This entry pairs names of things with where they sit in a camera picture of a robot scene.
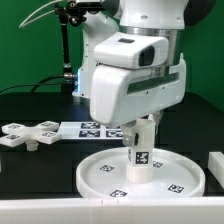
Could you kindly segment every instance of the green backdrop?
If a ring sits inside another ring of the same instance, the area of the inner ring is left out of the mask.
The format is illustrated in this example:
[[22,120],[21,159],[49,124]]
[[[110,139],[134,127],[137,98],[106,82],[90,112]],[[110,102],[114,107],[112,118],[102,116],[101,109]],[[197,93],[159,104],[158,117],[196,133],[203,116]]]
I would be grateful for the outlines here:
[[[36,83],[62,73],[62,44],[58,18],[52,14],[23,29],[19,24],[49,0],[7,0],[0,13],[0,90]],[[187,92],[193,92],[224,111],[224,1],[194,27],[187,27],[182,50],[187,62]],[[81,27],[69,28],[71,61],[77,70],[82,61]],[[58,91],[59,86],[39,91]]]

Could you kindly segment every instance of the black tabletop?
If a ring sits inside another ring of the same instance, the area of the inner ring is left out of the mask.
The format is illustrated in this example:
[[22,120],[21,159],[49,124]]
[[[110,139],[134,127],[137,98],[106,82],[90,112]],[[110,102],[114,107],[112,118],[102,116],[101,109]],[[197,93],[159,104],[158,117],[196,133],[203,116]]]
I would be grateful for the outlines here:
[[[72,96],[52,93],[12,93],[0,96],[0,125],[17,122],[36,125],[43,121],[89,121],[88,105],[77,104]],[[224,152],[224,113],[195,94],[165,110],[156,147],[184,155],[199,164],[206,174],[205,195],[224,195],[208,171],[209,152]],[[40,144],[27,152],[25,145],[0,146],[0,198],[80,197],[75,170],[88,155],[122,146],[121,140],[63,140]]]

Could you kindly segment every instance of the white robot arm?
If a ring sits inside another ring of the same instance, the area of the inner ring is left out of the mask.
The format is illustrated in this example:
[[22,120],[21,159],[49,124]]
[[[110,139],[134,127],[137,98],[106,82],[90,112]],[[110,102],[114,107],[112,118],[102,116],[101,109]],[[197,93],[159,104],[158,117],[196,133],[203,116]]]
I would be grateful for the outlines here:
[[[109,2],[102,4],[108,7]],[[188,0],[119,3],[115,15],[121,15],[121,32],[95,48],[101,65],[93,76],[90,101],[92,118],[109,127],[180,102],[186,80],[178,40]]]

